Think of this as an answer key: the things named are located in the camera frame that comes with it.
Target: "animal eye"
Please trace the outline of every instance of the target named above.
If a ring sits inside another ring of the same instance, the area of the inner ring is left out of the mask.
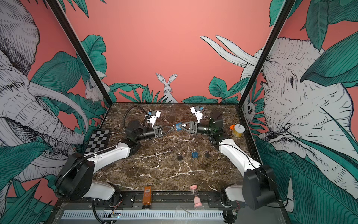
[[[291,86],[292,86],[292,88],[293,88],[293,77],[291,76],[291,78],[290,78],[290,84],[291,84]]]

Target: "rabbit illustration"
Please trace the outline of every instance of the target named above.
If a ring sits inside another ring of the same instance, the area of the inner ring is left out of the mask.
[[[97,72],[97,75],[100,79],[106,77],[106,75],[100,71],[96,71]],[[107,84],[105,84],[104,82],[102,82],[105,90],[107,92],[110,91],[110,88]],[[100,92],[99,88],[97,87],[95,81],[93,80],[93,78],[90,76],[90,79],[89,81],[87,80],[86,81],[86,99],[91,99],[92,102],[95,102],[95,101],[98,101],[98,100],[101,100],[103,101],[104,98],[103,98],[103,95],[102,93]]]
[[[165,81],[165,78],[161,74],[156,73],[156,75],[157,75],[159,81],[164,84],[164,98],[163,99],[167,98],[165,102],[166,103],[177,103],[178,101],[176,101],[174,99],[174,97],[171,95],[171,87],[170,87],[170,83],[173,82],[174,79],[176,79],[177,74],[171,75],[168,82]]]

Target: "orange object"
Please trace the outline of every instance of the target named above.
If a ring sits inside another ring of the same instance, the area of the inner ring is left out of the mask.
[[[152,204],[152,186],[145,186],[143,193],[143,209],[149,210]]]

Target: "rabbit face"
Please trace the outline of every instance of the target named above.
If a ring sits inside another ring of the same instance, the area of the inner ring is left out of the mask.
[[[171,75],[168,82],[165,81],[165,78],[161,74],[156,73],[156,75],[159,81],[164,84],[164,92],[166,93],[171,92],[170,83],[173,82],[174,79],[176,79],[177,75],[176,74]]]

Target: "black metal frame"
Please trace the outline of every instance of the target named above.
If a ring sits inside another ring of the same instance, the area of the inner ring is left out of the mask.
[[[241,99],[239,101],[240,107],[243,106],[257,76],[260,74],[261,68],[263,67],[263,64],[264,64],[268,54],[270,53],[270,50],[273,47],[275,40],[277,39],[277,36],[279,35],[281,28],[284,25],[286,18],[289,15],[294,3],[295,3],[295,0],[286,0],[284,5],[282,6],[280,14],[277,17],[274,27],[272,28],[269,38],[267,39],[267,42],[262,50],[261,56],[258,59],[258,62],[257,62],[255,69],[250,77],[250,80],[247,83],[246,89],[241,96]]]
[[[73,47],[75,48],[78,56],[81,58],[83,64],[85,65],[86,69],[90,73],[91,77],[95,81],[97,87],[100,89],[105,101],[110,106],[112,105],[112,100],[110,96],[108,95],[107,91],[102,85],[102,81],[97,76],[96,70],[94,69],[90,59],[88,58],[87,53],[82,47],[81,42],[78,40],[76,33],[73,31],[70,23],[67,20],[67,17],[64,15],[61,7],[58,5],[56,0],[47,0],[48,5],[50,6],[51,10],[53,11],[53,14],[55,14],[58,22],[62,26],[63,30],[67,34],[68,39],[71,41]]]

